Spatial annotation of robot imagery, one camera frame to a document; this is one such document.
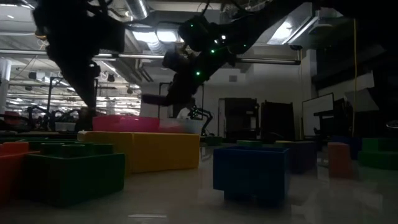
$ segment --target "floor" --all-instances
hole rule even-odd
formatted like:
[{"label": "floor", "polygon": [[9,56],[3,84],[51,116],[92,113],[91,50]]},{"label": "floor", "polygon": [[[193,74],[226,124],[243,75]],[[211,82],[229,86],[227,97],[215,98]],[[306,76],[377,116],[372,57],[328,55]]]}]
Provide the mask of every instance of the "floor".
[{"label": "floor", "polygon": [[356,180],[341,180],[318,167],[291,176],[282,208],[263,208],[225,202],[212,188],[212,149],[202,153],[197,170],[134,175],[122,192],[70,208],[14,201],[0,223],[397,223],[398,172],[361,167]]}]

